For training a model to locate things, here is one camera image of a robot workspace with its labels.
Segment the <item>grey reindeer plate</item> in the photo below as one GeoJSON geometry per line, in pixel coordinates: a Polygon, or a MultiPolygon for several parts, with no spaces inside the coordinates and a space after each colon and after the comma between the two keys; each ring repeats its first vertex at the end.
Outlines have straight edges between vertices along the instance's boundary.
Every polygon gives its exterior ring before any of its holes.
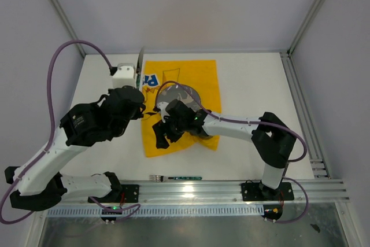
{"type": "Polygon", "coordinates": [[[159,110],[164,110],[171,101],[176,99],[184,103],[193,111],[199,110],[199,104],[201,103],[199,94],[190,86],[184,85],[184,87],[186,89],[180,87],[179,85],[173,84],[163,89],[157,98],[157,108],[159,110]]]}

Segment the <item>yellow Pikachu cloth placemat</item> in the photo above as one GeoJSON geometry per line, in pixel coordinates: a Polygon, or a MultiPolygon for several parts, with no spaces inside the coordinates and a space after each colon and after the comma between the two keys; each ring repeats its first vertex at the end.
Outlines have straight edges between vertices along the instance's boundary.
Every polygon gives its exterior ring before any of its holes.
{"type": "Polygon", "coordinates": [[[146,116],[141,121],[145,156],[163,156],[187,149],[195,143],[199,143],[209,150],[216,151],[219,145],[219,136],[211,139],[198,139],[189,133],[185,133],[177,142],[170,144],[167,149],[156,148],[156,136],[152,126],[161,117],[153,110],[155,97],[160,86],[169,80],[192,87],[199,94],[201,103],[206,109],[217,113],[221,112],[221,98],[215,60],[147,60],[143,70],[141,89],[146,105],[146,116]]]}

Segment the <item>dark green mug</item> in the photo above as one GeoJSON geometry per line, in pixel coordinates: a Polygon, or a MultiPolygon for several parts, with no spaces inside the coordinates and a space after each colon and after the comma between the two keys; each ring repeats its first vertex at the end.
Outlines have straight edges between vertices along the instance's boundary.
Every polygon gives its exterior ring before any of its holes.
{"type": "Polygon", "coordinates": [[[198,140],[210,140],[213,138],[213,136],[204,133],[192,134],[192,136],[196,137],[198,140]]]}

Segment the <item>knife with green handle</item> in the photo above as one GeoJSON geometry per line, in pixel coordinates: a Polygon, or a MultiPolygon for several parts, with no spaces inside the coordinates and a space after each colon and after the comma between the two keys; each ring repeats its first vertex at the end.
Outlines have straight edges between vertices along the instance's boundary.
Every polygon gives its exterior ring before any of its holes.
{"type": "Polygon", "coordinates": [[[138,60],[136,63],[136,88],[137,89],[140,88],[144,52],[145,52],[145,47],[143,46],[139,52],[138,60]]]}

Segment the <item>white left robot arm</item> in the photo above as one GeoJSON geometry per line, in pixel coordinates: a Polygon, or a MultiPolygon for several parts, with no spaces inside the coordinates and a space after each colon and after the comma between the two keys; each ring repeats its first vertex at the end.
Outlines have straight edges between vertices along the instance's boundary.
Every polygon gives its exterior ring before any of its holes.
{"type": "Polygon", "coordinates": [[[113,172],[93,176],[60,173],[78,154],[97,142],[122,136],[131,120],[143,116],[144,96],[136,87],[136,66],[121,63],[112,73],[113,87],[98,101],[75,105],[61,119],[39,160],[32,158],[21,167],[7,167],[6,180],[15,185],[10,194],[12,208],[44,211],[69,198],[93,197],[103,203],[120,198],[122,187],[113,172]]]}

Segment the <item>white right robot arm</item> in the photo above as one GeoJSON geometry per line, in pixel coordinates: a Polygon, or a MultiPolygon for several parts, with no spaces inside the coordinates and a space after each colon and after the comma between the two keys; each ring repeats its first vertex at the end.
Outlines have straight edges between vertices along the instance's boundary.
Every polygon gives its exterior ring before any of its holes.
{"type": "Polygon", "coordinates": [[[259,192],[266,200],[276,198],[284,170],[296,142],[290,129],[273,113],[259,118],[224,116],[210,110],[194,110],[180,100],[160,102],[154,108],[161,120],[153,125],[158,149],[169,148],[185,133],[198,139],[223,136],[251,142],[265,163],[259,192]]]}

